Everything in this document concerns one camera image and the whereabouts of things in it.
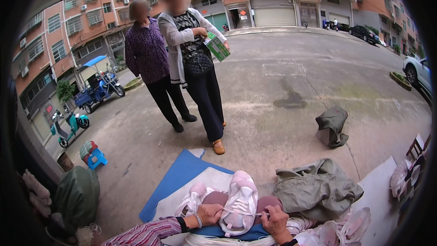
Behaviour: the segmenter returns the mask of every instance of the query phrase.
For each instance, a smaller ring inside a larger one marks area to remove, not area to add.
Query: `black trousers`
[[[159,81],[146,84],[146,86],[167,121],[171,124],[178,123],[178,118],[173,112],[167,92],[182,118],[188,118],[190,112],[180,92],[180,86],[171,83],[170,75],[167,75]]]
[[[219,83],[214,67],[198,77],[190,77],[185,73],[187,90],[199,109],[208,140],[213,142],[223,137],[223,109]]]

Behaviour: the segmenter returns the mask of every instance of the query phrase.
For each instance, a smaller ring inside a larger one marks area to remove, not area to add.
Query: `green box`
[[[203,43],[220,62],[231,54],[220,39],[211,32],[208,32],[208,37]]]

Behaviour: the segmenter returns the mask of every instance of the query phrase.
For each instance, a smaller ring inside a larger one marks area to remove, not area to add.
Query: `black quilted handbag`
[[[199,53],[191,57],[185,63],[185,70],[190,74],[191,77],[198,77],[206,72],[209,72],[214,64],[208,56]]]

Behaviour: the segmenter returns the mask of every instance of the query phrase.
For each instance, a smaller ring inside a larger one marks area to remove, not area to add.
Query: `blue mat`
[[[219,167],[215,164],[202,161],[200,158],[194,156],[191,152],[184,149],[174,161],[170,169],[158,184],[150,199],[144,205],[144,208],[139,213],[139,217],[143,222],[153,220],[156,214],[156,206],[158,202],[165,199],[173,192],[184,186],[190,180],[197,177],[207,167],[215,168],[227,174],[233,174],[234,171]]]

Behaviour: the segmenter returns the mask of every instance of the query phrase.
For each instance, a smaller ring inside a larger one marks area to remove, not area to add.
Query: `white cardigan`
[[[205,19],[198,10],[189,8],[188,11],[196,17],[199,21],[200,27],[217,35],[222,42],[226,41],[226,37],[224,37],[207,19]],[[168,62],[170,66],[171,82],[172,84],[182,84],[182,88],[186,88],[187,83],[185,82],[185,74],[183,72],[180,45],[188,41],[194,41],[193,31],[191,29],[185,29],[180,32],[176,27],[174,18],[164,12],[158,17],[158,26],[168,44]]]

